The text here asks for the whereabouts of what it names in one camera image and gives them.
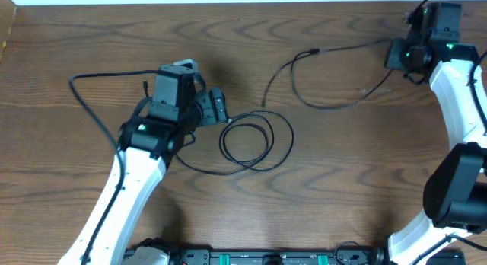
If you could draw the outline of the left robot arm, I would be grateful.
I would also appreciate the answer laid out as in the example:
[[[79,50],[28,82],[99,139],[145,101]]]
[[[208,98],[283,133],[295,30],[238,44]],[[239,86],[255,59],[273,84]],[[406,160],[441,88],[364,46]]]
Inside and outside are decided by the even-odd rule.
[[[111,140],[114,162],[80,235],[61,264],[121,264],[142,210],[185,138],[200,126],[226,123],[224,95],[207,90],[192,59],[155,70],[154,93],[140,100]]]

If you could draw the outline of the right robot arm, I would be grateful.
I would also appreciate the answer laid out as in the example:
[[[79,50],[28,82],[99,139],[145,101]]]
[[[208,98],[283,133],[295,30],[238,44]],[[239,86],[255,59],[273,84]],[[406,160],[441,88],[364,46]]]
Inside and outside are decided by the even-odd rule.
[[[421,212],[391,234],[374,264],[455,264],[443,249],[486,230],[486,93],[481,62],[486,57],[460,42],[462,6],[421,2],[407,17],[405,38],[391,41],[384,63],[406,79],[420,74],[438,99],[450,152],[429,177]]]

